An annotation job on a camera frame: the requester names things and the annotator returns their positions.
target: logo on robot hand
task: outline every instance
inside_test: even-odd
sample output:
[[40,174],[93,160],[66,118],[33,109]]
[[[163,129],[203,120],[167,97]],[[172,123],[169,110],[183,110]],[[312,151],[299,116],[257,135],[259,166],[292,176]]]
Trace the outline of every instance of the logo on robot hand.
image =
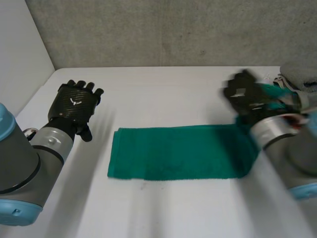
[[76,105],[78,105],[78,104],[81,104],[81,101],[80,101],[80,102],[75,102],[75,101],[73,101],[72,98],[70,98],[70,101],[71,101],[71,103],[72,103],[74,106],[76,106]]

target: folded towel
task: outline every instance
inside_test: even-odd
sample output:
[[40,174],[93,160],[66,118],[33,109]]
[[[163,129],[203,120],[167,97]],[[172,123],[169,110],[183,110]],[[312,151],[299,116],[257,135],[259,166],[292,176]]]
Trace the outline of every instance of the folded towel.
[[108,177],[176,180],[245,176],[259,150],[237,124],[120,128]]

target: white wall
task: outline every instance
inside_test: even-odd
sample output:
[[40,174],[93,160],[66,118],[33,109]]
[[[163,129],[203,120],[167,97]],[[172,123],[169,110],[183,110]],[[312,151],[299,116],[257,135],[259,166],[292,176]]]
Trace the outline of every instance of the white wall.
[[54,72],[24,0],[0,0],[0,102],[16,116]]

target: gray concrete wall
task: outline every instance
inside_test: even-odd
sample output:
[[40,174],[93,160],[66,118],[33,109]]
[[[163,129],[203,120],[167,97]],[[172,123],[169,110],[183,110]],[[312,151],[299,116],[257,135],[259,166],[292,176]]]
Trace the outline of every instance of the gray concrete wall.
[[26,0],[56,69],[317,58],[316,0]]

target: gray cloth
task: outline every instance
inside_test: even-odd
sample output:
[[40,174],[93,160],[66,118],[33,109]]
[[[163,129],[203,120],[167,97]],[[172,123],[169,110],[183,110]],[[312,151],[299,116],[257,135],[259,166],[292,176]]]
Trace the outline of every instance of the gray cloth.
[[288,62],[280,67],[281,74],[303,92],[317,92],[317,61]]

